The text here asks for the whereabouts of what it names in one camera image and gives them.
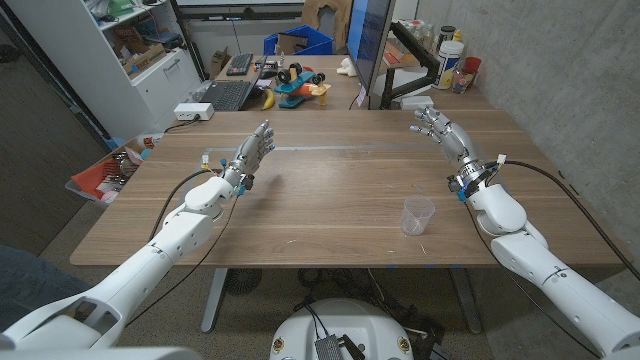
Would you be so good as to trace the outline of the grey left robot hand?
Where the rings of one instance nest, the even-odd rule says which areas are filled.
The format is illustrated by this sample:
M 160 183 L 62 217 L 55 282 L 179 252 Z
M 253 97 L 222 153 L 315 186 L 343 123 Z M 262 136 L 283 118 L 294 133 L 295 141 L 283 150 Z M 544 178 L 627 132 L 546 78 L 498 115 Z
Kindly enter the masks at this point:
M 232 186 L 238 186 L 243 176 L 253 175 L 264 157 L 275 149 L 274 130 L 265 120 L 236 149 L 222 178 Z

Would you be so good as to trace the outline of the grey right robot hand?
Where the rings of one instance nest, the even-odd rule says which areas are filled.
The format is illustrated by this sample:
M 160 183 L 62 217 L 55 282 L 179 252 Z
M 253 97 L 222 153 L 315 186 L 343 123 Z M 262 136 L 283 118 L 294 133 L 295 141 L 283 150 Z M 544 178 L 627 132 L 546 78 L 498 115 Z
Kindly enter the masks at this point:
M 414 117 L 421 125 L 412 125 L 410 130 L 431 137 L 442 147 L 456 170 L 478 161 L 478 155 L 466 131 L 446 115 L 432 107 L 422 106 L 414 111 Z

